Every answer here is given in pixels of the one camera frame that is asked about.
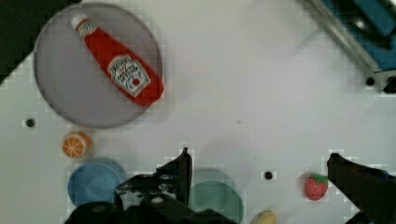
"blue bowl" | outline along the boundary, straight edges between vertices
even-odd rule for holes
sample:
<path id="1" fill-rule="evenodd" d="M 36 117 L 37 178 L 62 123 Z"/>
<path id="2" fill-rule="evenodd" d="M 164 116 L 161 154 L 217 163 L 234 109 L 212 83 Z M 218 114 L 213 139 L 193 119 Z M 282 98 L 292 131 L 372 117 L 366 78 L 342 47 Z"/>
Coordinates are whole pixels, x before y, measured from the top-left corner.
<path id="1" fill-rule="evenodd" d="M 126 180 L 122 167 L 112 160 L 83 164 L 70 176 L 67 186 L 75 206 L 84 203 L 114 203 L 116 187 Z"/>

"ketchup label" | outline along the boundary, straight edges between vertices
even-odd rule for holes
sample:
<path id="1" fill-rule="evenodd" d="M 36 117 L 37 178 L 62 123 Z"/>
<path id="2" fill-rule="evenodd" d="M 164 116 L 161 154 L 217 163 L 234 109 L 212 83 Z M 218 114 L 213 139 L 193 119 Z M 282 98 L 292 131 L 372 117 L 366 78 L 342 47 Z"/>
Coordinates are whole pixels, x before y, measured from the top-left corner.
<path id="1" fill-rule="evenodd" d="M 133 61 L 128 54 L 114 58 L 107 71 L 111 79 L 133 97 L 136 97 L 151 81 L 140 62 Z"/>
<path id="2" fill-rule="evenodd" d="M 85 21 L 78 27 L 78 33 L 84 38 L 86 35 L 92 34 L 96 29 L 96 25 L 91 21 Z"/>

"bottle cap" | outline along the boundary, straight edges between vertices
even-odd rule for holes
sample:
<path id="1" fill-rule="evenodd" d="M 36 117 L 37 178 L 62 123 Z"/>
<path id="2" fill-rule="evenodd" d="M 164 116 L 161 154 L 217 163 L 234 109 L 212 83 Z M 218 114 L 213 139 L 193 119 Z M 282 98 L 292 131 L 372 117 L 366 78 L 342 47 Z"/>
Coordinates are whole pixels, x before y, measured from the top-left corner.
<path id="1" fill-rule="evenodd" d="M 88 19 L 89 17 L 84 14 L 77 14 L 71 21 L 73 29 L 76 30 L 77 26 L 84 20 Z"/>

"black hole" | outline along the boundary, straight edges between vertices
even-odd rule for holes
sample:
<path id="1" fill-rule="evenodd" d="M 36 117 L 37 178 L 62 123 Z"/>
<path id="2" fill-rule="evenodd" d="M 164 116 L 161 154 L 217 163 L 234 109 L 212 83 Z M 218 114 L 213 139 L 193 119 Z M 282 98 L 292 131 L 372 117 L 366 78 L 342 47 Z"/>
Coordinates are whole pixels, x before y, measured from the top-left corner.
<path id="1" fill-rule="evenodd" d="M 366 85 L 367 86 L 374 86 L 375 80 L 372 77 L 368 77 L 366 80 Z"/>
<path id="2" fill-rule="evenodd" d="M 26 126 L 28 126 L 29 128 L 35 127 L 35 120 L 34 119 L 26 120 Z"/>
<path id="3" fill-rule="evenodd" d="M 271 172 L 265 172 L 264 173 L 264 178 L 265 179 L 272 179 L 274 176 L 272 175 L 272 173 Z"/>

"yellow object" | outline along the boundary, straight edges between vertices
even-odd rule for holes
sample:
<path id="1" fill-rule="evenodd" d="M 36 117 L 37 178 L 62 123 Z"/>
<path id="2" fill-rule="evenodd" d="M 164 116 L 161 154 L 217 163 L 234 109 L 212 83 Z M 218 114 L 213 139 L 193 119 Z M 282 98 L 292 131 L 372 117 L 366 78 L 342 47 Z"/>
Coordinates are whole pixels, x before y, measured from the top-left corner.
<path id="1" fill-rule="evenodd" d="M 254 224 L 276 224 L 276 215 L 273 211 L 261 212 Z"/>

